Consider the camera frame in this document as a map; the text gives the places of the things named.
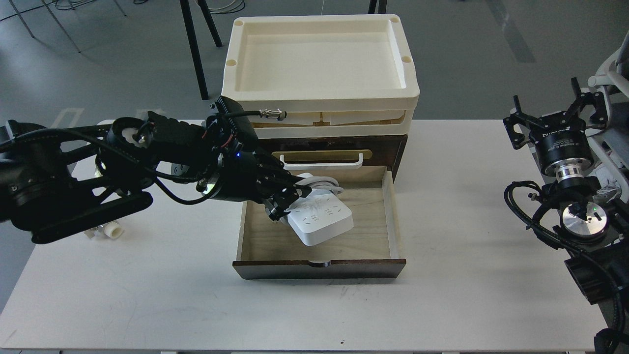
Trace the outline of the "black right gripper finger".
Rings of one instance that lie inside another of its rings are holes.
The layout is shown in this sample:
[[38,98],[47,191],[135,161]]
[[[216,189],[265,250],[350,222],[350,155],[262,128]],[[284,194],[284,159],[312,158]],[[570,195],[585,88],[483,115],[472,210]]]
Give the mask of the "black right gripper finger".
[[[604,96],[600,92],[583,92],[577,78],[571,78],[571,86],[575,94],[575,101],[563,112],[563,125],[580,130],[604,130],[607,127],[609,116],[607,114]],[[594,112],[588,118],[580,117],[584,108],[593,107]]]
[[536,118],[532,115],[524,114],[521,110],[519,97],[513,96],[514,112],[509,117],[503,119],[503,125],[515,150],[521,149],[523,146],[529,143],[530,137],[523,133],[518,133],[515,130],[516,125],[525,127],[528,132],[542,131],[545,129],[545,123],[540,118]]

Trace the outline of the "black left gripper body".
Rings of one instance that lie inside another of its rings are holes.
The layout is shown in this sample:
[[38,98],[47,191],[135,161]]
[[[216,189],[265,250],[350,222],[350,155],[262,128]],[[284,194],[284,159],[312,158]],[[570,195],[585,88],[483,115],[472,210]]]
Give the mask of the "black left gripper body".
[[288,188],[283,163],[263,148],[218,155],[214,170],[196,184],[209,199],[261,203]]

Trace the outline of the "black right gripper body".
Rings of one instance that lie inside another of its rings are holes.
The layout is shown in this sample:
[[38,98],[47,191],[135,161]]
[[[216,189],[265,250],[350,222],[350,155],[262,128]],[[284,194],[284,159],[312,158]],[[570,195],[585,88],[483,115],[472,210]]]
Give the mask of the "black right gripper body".
[[563,164],[579,164],[584,170],[593,163],[593,155],[585,135],[585,121],[577,115],[555,112],[544,115],[539,125],[531,125],[529,139],[535,146],[541,173],[552,177]]

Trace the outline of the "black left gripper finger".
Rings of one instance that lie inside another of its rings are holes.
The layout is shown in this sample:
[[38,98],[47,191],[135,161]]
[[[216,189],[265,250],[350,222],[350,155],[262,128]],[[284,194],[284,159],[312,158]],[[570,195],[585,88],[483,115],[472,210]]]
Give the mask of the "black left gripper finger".
[[283,170],[283,190],[312,190],[314,177],[309,172],[295,175],[291,171]]
[[310,187],[289,187],[274,193],[268,199],[263,199],[265,212],[270,220],[278,221],[288,215],[287,209],[300,198],[306,198],[312,189]]

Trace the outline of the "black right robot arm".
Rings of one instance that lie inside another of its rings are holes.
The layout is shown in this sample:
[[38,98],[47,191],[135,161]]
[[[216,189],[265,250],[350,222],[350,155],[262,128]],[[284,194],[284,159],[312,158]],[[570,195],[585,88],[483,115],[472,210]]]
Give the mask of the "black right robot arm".
[[531,145],[541,174],[554,182],[514,181],[504,199],[539,240],[569,253],[565,265],[590,304],[611,301],[612,323],[595,335],[595,352],[613,354],[628,343],[628,204],[595,201],[601,185],[586,175],[595,163],[586,130],[605,128],[609,115],[602,92],[584,92],[576,78],[571,85],[568,109],[540,117],[525,114],[514,96],[503,119],[510,143],[515,150]]

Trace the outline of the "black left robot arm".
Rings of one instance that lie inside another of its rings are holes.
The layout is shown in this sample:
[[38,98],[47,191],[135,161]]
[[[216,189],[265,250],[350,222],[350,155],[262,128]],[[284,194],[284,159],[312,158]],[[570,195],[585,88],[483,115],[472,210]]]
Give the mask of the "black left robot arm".
[[202,125],[148,112],[110,124],[46,128],[9,119],[1,128],[0,217],[48,244],[148,208],[157,185],[183,205],[263,204],[271,220],[312,188],[259,146],[245,110],[220,96]]

